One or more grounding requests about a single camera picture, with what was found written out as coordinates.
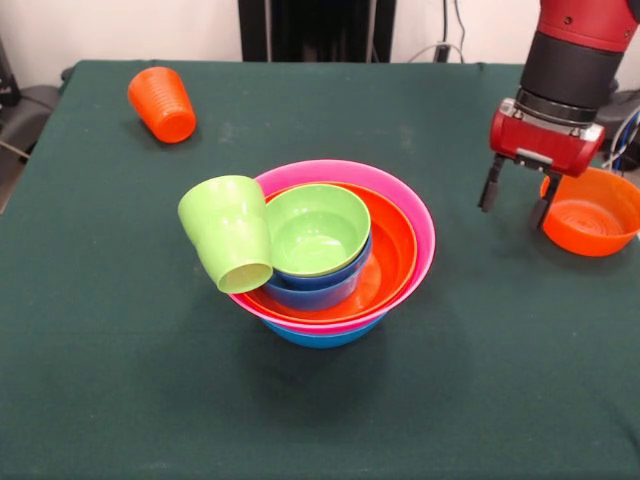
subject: black cylinder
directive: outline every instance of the black cylinder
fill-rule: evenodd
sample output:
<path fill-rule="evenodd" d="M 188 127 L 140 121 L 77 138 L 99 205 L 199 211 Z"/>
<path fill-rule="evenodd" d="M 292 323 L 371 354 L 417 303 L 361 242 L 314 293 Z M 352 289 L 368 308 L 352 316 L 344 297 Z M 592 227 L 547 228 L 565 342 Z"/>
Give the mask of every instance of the black cylinder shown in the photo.
<path fill-rule="evenodd" d="M 622 56 L 536 32 L 520 86 L 552 102 L 598 109 L 609 98 Z"/>

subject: blue bowl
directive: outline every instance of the blue bowl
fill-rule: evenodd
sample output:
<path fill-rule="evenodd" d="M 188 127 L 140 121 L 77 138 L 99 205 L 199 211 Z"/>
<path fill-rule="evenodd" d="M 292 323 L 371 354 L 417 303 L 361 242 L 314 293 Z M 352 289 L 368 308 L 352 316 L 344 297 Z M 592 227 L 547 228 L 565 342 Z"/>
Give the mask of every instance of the blue bowl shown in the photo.
<path fill-rule="evenodd" d="M 273 300 L 285 307 L 300 311 L 317 311 L 331 308 L 351 295 L 358 286 L 362 270 L 356 270 L 340 283 L 318 290 L 295 290 L 273 275 L 262 289 Z"/>
<path fill-rule="evenodd" d="M 320 275 L 319 277 L 297 277 L 274 269 L 273 276 L 281 280 L 285 285 L 289 285 L 292 290 L 319 290 L 330 287 L 351 277 L 354 272 L 361 270 L 364 264 L 367 263 L 372 248 L 373 236 L 369 233 L 367 243 L 365 243 L 356 259 L 336 272 Z"/>
<path fill-rule="evenodd" d="M 277 333 L 285 340 L 289 340 L 291 343 L 300 345 L 307 348 L 335 348 L 346 345 L 359 339 L 360 337 L 369 333 L 373 328 L 380 323 L 384 315 L 380 315 L 373 322 L 365 325 L 364 327 L 357 328 L 348 333 L 338 333 L 335 335 L 309 335 L 306 333 L 294 332 L 288 330 L 274 323 L 262 320 L 267 327 Z"/>

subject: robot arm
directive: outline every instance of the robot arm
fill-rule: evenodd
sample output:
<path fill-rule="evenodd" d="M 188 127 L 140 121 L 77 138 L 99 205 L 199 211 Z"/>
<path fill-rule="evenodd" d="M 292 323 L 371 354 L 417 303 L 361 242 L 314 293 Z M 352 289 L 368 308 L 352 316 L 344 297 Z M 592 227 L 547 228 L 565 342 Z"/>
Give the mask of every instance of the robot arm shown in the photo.
<path fill-rule="evenodd" d="M 538 27 L 515 99 L 505 99 L 491 124 L 495 152 L 479 206 L 498 194 L 506 160 L 550 177 L 531 216 L 544 223 L 563 175 L 578 177 L 604 140 L 593 123 L 640 22 L 640 0 L 541 0 Z"/>

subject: table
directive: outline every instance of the table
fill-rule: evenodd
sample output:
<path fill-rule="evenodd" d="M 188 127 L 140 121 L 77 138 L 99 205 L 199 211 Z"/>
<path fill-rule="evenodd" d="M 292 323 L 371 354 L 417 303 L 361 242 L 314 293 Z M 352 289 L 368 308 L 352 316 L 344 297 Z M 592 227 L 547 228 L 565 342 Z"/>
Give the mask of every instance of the table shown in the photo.
<path fill-rule="evenodd" d="M 561 251 L 513 166 L 476 207 L 521 67 L 169 62 L 199 127 L 162 146 L 126 99 L 159 63 L 81 62 L 0 218 L 7 478 L 638 478 L 638 242 Z M 309 158 L 397 175 L 438 234 L 419 290 L 329 351 L 218 293 L 176 213 Z"/>

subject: orange bowl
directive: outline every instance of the orange bowl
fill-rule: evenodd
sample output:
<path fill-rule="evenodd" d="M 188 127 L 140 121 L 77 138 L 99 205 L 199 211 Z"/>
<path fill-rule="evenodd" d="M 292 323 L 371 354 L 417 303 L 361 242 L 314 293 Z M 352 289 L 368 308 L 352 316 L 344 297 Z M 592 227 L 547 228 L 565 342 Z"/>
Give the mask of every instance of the orange bowl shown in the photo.
<path fill-rule="evenodd" d="M 543 196 L 549 185 L 540 187 Z M 600 168 L 564 177 L 543 230 L 558 246 L 577 255 L 603 257 L 622 250 L 640 232 L 640 190 Z"/>
<path fill-rule="evenodd" d="M 371 214 L 373 251 L 362 269 L 356 290 L 338 305 L 311 312 L 280 305 L 263 289 L 240 295 L 256 310 L 290 322 L 346 322 L 393 301 L 410 280 L 417 260 L 418 246 L 413 227 L 404 213 L 387 198 L 367 188 L 337 182 L 325 183 L 339 185 L 356 193 Z M 267 201 L 278 193 L 280 192 L 267 197 Z"/>

